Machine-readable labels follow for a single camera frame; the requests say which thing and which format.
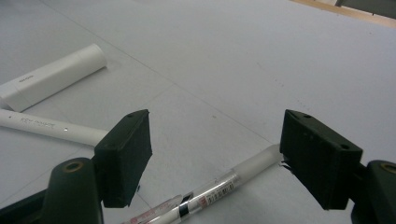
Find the white tube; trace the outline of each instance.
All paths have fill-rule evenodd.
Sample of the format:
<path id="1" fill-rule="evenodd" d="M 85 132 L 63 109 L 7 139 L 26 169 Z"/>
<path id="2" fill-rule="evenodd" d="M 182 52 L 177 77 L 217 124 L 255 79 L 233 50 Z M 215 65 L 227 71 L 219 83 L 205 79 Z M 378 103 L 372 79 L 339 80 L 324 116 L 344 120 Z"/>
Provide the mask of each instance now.
<path id="1" fill-rule="evenodd" d="M 95 147 L 108 133 L 52 119 L 0 109 L 0 126 L 38 133 Z"/>
<path id="2" fill-rule="evenodd" d="M 277 161 L 281 161 L 281 159 L 282 154 L 279 152 L 279 145 L 272 145 L 254 157 L 239 163 L 225 175 L 186 194 L 183 196 L 183 200 L 178 207 L 164 214 L 156 212 L 156 217 L 141 218 L 138 223 L 179 223 L 190 215 L 208 207 L 210 204 L 215 203 L 225 195 L 231 193 L 234 189 L 246 183 L 250 178 L 259 174 Z M 132 218 L 130 222 L 125 223 L 135 224 L 135 222 L 132 222 L 133 220 L 137 220 L 137 218 Z"/>
<path id="3" fill-rule="evenodd" d="M 106 64 L 102 50 L 90 45 L 1 85 L 0 98 L 14 111 L 21 112 Z"/>

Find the white tabletop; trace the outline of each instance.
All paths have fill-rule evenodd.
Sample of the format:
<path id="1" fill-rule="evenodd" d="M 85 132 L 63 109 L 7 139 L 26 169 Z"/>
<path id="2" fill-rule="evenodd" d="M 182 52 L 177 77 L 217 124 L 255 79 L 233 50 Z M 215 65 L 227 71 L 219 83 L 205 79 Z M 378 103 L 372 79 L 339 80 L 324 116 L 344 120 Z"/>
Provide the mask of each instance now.
<path id="1" fill-rule="evenodd" d="M 0 83 L 97 44 L 108 66 L 23 113 L 111 130 L 150 112 L 153 156 L 120 223 L 278 143 L 285 109 L 396 161 L 396 30 L 277 1 L 0 1 Z M 0 128 L 0 207 L 92 148 Z M 273 166 L 185 223 L 350 223 Z"/>

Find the wooden strip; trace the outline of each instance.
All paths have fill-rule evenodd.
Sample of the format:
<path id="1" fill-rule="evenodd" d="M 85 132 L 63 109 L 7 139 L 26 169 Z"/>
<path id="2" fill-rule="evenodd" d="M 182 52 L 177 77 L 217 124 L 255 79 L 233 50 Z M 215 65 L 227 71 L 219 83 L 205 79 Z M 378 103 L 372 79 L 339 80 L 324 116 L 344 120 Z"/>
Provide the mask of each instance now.
<path id="1" fill-rule="evenodd" d="M 373 16 L 370 13 L 362 12 L 362 11 L 359 11 L 356 9 L 347 8 L 347 7 L 331 6 L 331 5 L 327 5 L 327 4 L 320 3 L 317 1 L 313 1 L 313 0 L 290 0 L 290 1 L 300 3 L 300 4 L 303 4 L 306 6 L 315 7 L 315 8 L 319 8 L 322 10 L 334 12 L 334 13 L 337 13 L 340 15 L 352 17 L 352 18 L 355 18 L 358 20 L 369 21 L 369 22 L 373 22 L 376 24 L 388 26 L 391 28 L 396 28 L 396 20 L 388 18 L 388 17 L 383 17 L 383 16 L 379 16 L 379 15 Z"/>

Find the pvc pipe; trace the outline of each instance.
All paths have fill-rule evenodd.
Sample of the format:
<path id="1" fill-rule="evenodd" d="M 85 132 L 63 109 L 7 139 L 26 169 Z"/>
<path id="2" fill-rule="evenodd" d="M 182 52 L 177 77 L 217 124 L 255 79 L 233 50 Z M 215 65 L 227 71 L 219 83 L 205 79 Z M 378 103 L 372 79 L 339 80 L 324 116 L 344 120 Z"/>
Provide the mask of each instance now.
<path id="1" fill-rule="evenodd" d="M 3 104 L 21 112 L 106 64 L 104 53 L 93 44 L 1 85 L 0 98 Z"/>
<path id="2" fill-rule="evenodd" d="M 249 181 L 250 178 L 277 161 L 281 161 L 281 159 L 282 154 L 279 152 L 279 145 L 272 145 L 254 157 L 239 163 L 225 175 L 212 180 L 184 197 L 176 196 L 174 199 L 168 200 L 123 224 L 180 223 L 190 215 L 207 208 L 210 204 L 228 195 L 237 187 Z M 174 200 L 179 201 L 177 206 L 174 206 Z"/>
<path id="3" fill-rule="evenodd" d="M 95 147 L 108 131 L 0 109 L 0 126 L 56 137 Z"/>

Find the thick white pipe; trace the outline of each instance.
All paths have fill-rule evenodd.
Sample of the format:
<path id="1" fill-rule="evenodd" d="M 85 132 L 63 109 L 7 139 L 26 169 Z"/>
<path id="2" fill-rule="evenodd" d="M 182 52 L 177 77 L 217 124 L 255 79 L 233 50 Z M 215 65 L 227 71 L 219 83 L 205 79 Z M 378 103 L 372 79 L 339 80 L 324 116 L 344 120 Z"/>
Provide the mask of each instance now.
<path id="1" fill-rule="evenodd" d="M 179 223 L 228 195 L 272 164 L 281 161 L 281 159 L 282 154 L 279 152 L 279 145 L 272 145 L 250 159 L 239 163 L 225 175 L 212 180 L 183 197 L 176 196 L 174 199 L 162 203 L 123 224 Z"/>
<path id="2" fill-rule="evenodd" d="M 0 126 L 38 133 L 95 147 L 108 131 L 0 109 Z"/>
<path id="3" fill-rule="evenodd" d="M 1 85 L 0 98 L 14 111 L 21 112 L 106 64 L 104 53 L 93 44 Z"/>

